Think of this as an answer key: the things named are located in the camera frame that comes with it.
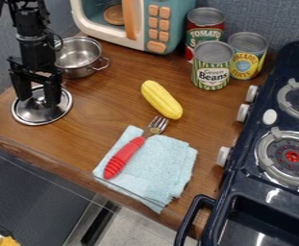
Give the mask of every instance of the can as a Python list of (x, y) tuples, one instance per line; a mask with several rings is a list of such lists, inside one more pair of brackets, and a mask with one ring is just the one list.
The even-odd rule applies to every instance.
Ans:
[(192, 82), (204, 90), (218, 90), (228, 85), (233, 48), (221, 41), (206, 41), (194, 49)]
[(192, 63), (193, 50), (203, 41), (220, 40), (225, 30), (225, 16), (215, 8), (197, 8), (187, 14), (186, 59)]
[(236, 33), (229, 37), (228, 43), (234, 49), (231, 76), (238, 80), (254, 79), (262, 71), (268, 42), (255, 33)]

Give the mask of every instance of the red fork handle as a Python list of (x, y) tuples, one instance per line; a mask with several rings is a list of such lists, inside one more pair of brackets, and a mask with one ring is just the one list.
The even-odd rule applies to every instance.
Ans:
[(145, 137), (138, 136), (121, 148), (106, 165), (104, 178), (109, 180), (117, 176), (121, 170), (123, 170), (130, 158), (136, 153), (136, 151), (142, 147), (145, 140)]

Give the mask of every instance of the can label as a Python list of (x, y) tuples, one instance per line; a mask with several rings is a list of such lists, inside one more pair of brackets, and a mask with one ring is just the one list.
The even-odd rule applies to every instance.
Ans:
[(187, 22), (186, 59), (192, 63), (193, 49), (198, 43), (222, 39), (225, 29), (224, 22), (216, 25), (199, 26), (191, 21)]
[(245, 53), (235, 49), (231, 75), (238, 80), (250, 80), (256, 77), (262, 70), (265, 52)]
[(205, 90), (218, 90), (225, 87), (230, 79), (231, 62), (207, 63), (193, 60), (192, 82)]
[(195, 28), (187, 31), (187, 45), (192, 49), (202, 41), (220, 40), (222, 30), (214, 28)]

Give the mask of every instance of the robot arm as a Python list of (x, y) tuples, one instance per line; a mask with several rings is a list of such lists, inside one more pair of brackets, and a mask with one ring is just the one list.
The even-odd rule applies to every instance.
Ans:
[[(19, 100), (26, 101), (33, 96), (32, 82), (37, 82), (44, 87), (44, 107), (54, 108), (61, 100), (62, 74), (54, 65), (54, 34), (47, 28), (50, 13), (44, 0), (0, 0), (0, 16), (4, 3), (9, 6), (21, 53), (21, 59), (8, 59), (15, 93)], [(51, 76), (40, 76), (39, 71)]]

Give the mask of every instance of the toy stove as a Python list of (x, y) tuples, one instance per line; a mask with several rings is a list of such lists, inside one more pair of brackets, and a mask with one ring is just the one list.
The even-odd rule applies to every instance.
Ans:
[(178, 231), (196, 212), (212, 210), (198, 245), (299, 246), (299, 41), (285, 46), (262, 87), (250, 86), (237, 120), (244, 130), (222, 147), (220, 196), (198, 195)]

